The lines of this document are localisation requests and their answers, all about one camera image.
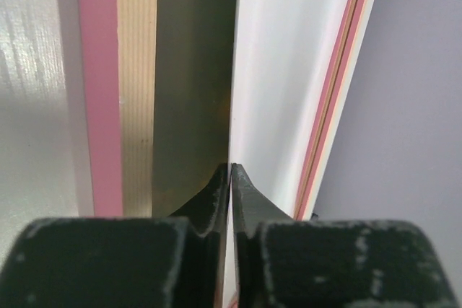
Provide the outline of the pink wooden picture frame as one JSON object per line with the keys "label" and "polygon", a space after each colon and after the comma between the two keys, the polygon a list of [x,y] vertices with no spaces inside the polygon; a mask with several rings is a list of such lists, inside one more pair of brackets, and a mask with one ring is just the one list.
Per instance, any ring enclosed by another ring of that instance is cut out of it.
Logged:
{"label": "pink wooden picture frame", "polygon": [[[346,3],[300,172],[296,219],[306,219],[314,209],[373,2]],[[92,211],[79,212],[118,217],[123,213],[123,165],[117,0],[79,0],[79,10],[93,203]]]}

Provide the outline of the sunflower photo print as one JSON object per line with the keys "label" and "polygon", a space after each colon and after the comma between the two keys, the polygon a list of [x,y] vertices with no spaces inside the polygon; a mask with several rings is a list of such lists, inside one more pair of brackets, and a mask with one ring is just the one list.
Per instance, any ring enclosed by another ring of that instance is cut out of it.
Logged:
{"label": "sunflower photo print", "polygon": [[351,0],[157,0],[152,215],[222,162],[287,214]]}

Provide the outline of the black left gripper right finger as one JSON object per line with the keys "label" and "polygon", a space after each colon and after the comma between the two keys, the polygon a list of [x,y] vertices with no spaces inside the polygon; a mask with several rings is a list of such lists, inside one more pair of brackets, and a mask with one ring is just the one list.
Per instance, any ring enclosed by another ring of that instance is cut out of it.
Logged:
{"label": "black left gripper right finger", "polygon": [[290,221],[292,218],[255,187],[241,164],[232,164],[231,197],[237,305],[266,307],[263,226],[266,222]]}

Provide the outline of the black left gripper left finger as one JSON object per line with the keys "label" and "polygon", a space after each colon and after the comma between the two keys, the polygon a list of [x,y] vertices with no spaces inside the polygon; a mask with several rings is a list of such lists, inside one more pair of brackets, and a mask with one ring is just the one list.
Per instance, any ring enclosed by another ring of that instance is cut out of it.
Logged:
{"label": "black left gripper left finger", "polygon": [[222,306],[229,199],[228,164],[222,163],[205,187],[172,214],[188,220],[174,307]]}

